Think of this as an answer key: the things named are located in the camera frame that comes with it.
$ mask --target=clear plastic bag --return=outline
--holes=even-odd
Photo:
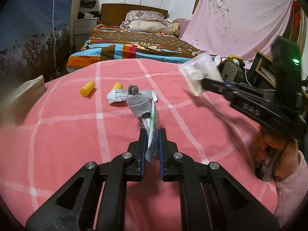
[[[203,93],[201,80],[209,78],[222,82],[223,79],[214,60],[208,53],[203,53],[186,63],[178,65],[179,71],[185,77],[188,87],[194,96],[199,96]]]

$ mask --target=pink checkered cloth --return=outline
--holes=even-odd
[[[79,93],[87,82],[95,91]],[[24,123],[0,133],[0,194],[25,225],[29,216],[89,161],[110,161],[138,140],[139,124],[128,107],[107,102],[116,82],[154,89],[160,127],[180,152],[197,162],[220,163],[274,212],[275,183],[258,180],[247,154],[257,129],[220,95],[206,92],[196,106],[175,64],[148,59],[98,62],[46,84],[47,92]],[[146,165],[142,183],[127,187],[126,229],[181,230],[177,183],[163,183],[159,163]]]

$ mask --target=colorful bedspread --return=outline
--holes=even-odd
[[[201,50],[172,35],[129,32],[100,24],[81,51],[70,56],[67,66],[86,67],[98,61],[132,58],[184,63],[200,53]]]
[[[95,81],[89,97],[79,93]],[[27,218],[89,161],[110,161],[138,140],[128,107],[107,102],[116,82],[154,89],[160,127],[180,152],[197,162],[217,161],[264,206],[274,211],[275,183],[258,180],[247,149],[257,129],[220,95],[205,92],[195,104],[176,65],[148,59],[99,62],[46,84],[47,92],[24,123],[0,131],[0,194],[16,218]],[[159,162],[147,163],[141,183],[128,183],[127,231],[180,231],[178,183],[160,180]]]

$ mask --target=fluffy pink sleeve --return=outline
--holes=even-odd
[[[300,163],[292,175],[276,182],[278,205],[274,215],[282,227],[302,202],[308,191],[308,167],[302,152]]]

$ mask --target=yellow cylinder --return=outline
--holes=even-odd
[[[117,82],[112,89],[123,89],[123,85]]]
[[[94,87],[95,87],[95,82],[88,82],[80,90],[81,95],[87,97],[91,93]]]

